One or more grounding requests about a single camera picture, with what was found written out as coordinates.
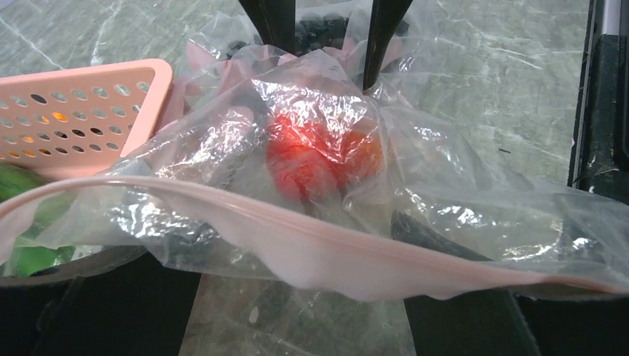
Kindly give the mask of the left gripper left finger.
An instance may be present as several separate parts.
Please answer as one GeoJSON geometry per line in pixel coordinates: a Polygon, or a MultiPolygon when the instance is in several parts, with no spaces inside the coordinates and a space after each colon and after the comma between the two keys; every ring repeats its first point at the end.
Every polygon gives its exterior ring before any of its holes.
{"type": "Polygon", "coordinates": [[[141,247],[1,279],[3,355],[177,355],[200,282],[141,247]]]}

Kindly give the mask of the green fake apple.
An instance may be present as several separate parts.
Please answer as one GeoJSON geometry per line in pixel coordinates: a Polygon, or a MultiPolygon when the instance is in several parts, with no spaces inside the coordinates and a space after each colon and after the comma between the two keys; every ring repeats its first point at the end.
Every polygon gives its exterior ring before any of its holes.
{"type": "MultiPolygon", "coordinates": [[[[50,180],[7,162],[1,163],[1,201],[16,197],[26,191],[46,185],[50,180]]],[[[33,240],[70,207],[70,197],[54,197],[45,200],[36,211],[36,218],[26,232],[16,238],[20,243],[33,240]]],[[[41,270],[68,263],[74,255],[74,247],[51,249],[43,246],[15,247],[10,259],[1,264],[3,277],[29,277],[41,270]]]]}

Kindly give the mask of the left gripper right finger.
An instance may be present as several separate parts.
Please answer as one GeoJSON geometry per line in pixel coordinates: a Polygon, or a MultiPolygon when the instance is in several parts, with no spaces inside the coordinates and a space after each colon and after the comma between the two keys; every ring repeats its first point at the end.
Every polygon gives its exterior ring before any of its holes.
{"type": "Polygon", "coordinates": [[[417,355],[627,355],[628,296],[565,285],[404,301],[417,355]]]}

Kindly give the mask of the clear zip top bag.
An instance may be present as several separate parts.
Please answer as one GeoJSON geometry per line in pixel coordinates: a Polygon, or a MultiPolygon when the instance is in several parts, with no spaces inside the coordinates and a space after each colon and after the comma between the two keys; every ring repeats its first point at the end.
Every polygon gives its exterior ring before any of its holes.
{"type": "Polygon", "coordinates": [[[2,253],[130,243],[212,286],[212,355],[626,355],[628,207],[485,162],[422,111],[432,1],[401,66],[367,92],[342,53],[250,43],[244,16],[192,38],[191,110],[107,170],[145,185],[65,189],[2,253]]]}

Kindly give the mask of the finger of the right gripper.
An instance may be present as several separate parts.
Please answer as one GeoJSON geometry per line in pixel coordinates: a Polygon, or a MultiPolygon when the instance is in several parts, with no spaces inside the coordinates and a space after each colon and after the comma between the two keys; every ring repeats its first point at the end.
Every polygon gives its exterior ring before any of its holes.
{"type": "Polygon", "coordinates": [[[389,42],[413,0],[373,0],[363,69],[363,91],[377,81],[389,42]]]}
{"type": "Polygon", "coordinates": [[[239,0],[265,45],[296,53],[295,0],[239,0]]]}

